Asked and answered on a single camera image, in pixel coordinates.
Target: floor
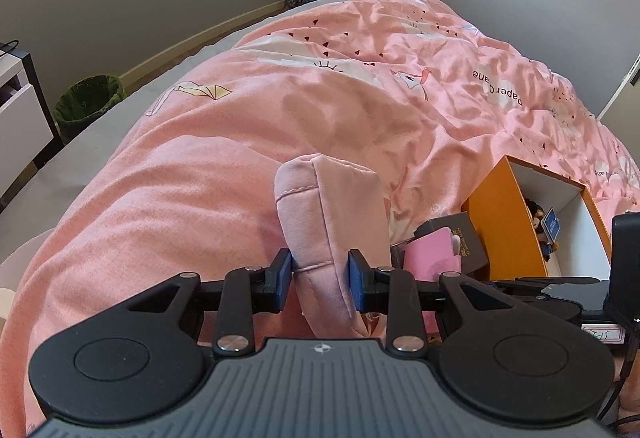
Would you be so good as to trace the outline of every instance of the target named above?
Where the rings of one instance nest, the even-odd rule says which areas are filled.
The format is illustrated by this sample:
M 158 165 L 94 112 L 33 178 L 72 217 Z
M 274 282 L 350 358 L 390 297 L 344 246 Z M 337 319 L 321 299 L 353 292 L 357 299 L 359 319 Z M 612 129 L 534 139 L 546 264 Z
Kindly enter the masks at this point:
M 219 36 L 216 36 L 215 38 L 211 38 L 210 40 L 205 41 L 202 44 L 199 44 L 197 47 L 193 48 L 192 50 L 189 50 L 188 52 L 185 52 L 185 53 L 181 54 L 180 56 L 175 57 L 174 59 L 169 61 L 167 64 L 162 65 L 160 68 L 156 69 L 155 71 L 153 71 L 151 73 L 148 73 L 142 79 L 139 79 L 138 81 L 136 81 L 132 85 L 128 86 L 127 90 L 126 90 L 127 95 L 131 95 L 136 90 L 140 89 L 145 84 L 150 83 L 156 77 L 161 76 L 164 72 L 167 72 L 167 70 L 171 70 L 174 66 L 180 64 L 182 61 L 184 61 L 188 57 L 194 56 L 201 49 L 203 49 L 203 47 L 205 47 L 207 45 L 210 45 L 210 44 L 217 43 L 221 39 L 226 38 L 229 34 L 232 34 L 233 32 L 236 32 L 237 30 L 241 30 L 241 29 L 243 29 L 245 27 L 249 27 L 250 25 L 253 25 L 253 24 L 256 24 L 258 22 L 261 22 L 262 20 L 264 20 L 266 18 L 270 18 L 272 16 L 277 16 L 283 10 L 284 9 L 276 11 L 276 12 L 272 12 L 271 14 L 266 14 L 265 16 L 262 16 L 262 17 L 258 18 L 257 20 L 255 20 L 253 22 L 248 22 L 246 24 L 240 25 L 238 28 L 233 28 L 232 30 L 227 30 L 226 32 L 223 32 Z M 2 196 L 0 196 L 0 213 L 4 210 L 4 208 L 7 206 L 7 204 L 18 194 L 20 189 L 22 189 L 22 187 L 24 187 L 25 184 L 27 184 L 27 182 L 36 174 L 36 172 L 37 172 L 37 168 L 35 167 L 33 162 L 31 162 L 27 166 L 27 168 L 25 168 L 25 170 L 22 171 L 20 176 L 18 178 L 16 178 L 14 183 L 12 183 L 11 186 L 9 186 L 9 189 L 7 189 L 7 191 Z

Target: trash can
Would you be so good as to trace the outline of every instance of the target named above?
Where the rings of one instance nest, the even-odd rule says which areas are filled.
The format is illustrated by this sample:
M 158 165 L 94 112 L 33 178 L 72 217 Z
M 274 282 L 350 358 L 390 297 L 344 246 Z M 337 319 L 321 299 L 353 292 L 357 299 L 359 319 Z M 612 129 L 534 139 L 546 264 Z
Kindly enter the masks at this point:
M 126 97 L 114 75 L 95 75 L 71 86 L 53 110 L 62 140 L 67 144 Z

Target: pink notebook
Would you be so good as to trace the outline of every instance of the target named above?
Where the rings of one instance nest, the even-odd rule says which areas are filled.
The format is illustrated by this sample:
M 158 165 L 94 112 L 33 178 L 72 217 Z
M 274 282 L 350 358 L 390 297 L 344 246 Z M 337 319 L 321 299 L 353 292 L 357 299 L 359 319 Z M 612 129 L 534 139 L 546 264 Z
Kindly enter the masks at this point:
M 460 272 L 462 262 L 460 256 L 454 254 L 454 246 L 458 245 L 454 242 L 451 229 L 438 229 L 407 245 L 402 267 L 420 281 L 437 281 L 442 272 Z M 428 333 L 438 333 L 433 312 L 423 312 L 422 318 Z

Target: open box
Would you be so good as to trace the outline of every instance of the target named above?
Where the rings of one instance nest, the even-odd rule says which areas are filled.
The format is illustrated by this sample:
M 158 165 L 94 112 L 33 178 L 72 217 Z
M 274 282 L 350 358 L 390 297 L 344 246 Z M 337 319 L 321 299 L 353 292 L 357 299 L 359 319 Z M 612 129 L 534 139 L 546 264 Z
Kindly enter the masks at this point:
M 558 250 L 548 263 L 524 199 L 560 222 Z M 488 279 L 589 276 L 608 279 L 611 243 L 584 184 L 548 169 L 502 157 L 463 205 L 489 258 Z

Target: bed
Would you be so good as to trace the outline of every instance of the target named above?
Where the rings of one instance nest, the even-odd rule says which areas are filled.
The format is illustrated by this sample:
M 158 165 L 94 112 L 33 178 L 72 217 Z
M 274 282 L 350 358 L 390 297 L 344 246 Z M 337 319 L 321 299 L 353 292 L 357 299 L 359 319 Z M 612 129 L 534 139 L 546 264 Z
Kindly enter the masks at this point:
M 0 215 L 0 260 L 57 225 L 0 340 L 5 438 L 42 419 L 25 374 L 47 336 L 178 272 L 268 263 L 286 244 L 274 175 L 314 153 L 377 173 L 392 243 L 459 210 L 502 155 L 588 184 L 607 224 L 640 192 L 567 79 L 439 0 L 322 0 L 270 18 L 114 107 Z M 256 322 L 258 342 L 311 334 L 295 294 Z

